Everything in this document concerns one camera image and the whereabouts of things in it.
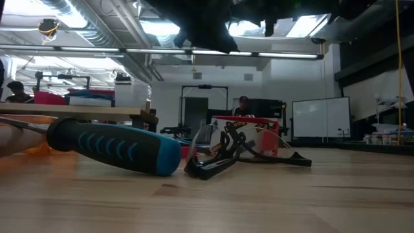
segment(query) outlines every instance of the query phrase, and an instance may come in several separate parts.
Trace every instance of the desk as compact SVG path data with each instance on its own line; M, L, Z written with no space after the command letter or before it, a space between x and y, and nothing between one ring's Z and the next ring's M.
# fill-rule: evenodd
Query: desk
M139 108L132 107L89 107L74 105L44 104L0 104L0 113L21 115L47 115L52 117L75 117L82 120L132 120L135 128L143 129L144 122L149 130L157 131L158 118Z
M75 153L0 160L6 233L412 233L414 157L300 148L312 168L237 162L208 181Z

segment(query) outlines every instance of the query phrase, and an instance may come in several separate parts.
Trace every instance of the black handle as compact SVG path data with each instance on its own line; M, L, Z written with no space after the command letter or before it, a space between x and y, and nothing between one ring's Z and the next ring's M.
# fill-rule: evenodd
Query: black handle
M91 159L136 172L171 175L181 160L180 144L141 129L80 123L60 118L50 125L47 142L59 151L74 150Z

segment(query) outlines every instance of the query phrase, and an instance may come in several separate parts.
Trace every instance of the person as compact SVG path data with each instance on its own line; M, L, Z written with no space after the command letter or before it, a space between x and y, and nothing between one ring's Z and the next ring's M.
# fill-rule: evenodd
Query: person
M6 98L8 103L22 103L33 104L34 99L25 93L25 86L19 81L13 81L7 84L7 87L13 92L14 95Z
M235 117L245 117L250 114L248 109L248 98L246 96L242 96L239 99L239 105L237 109L234 111Z

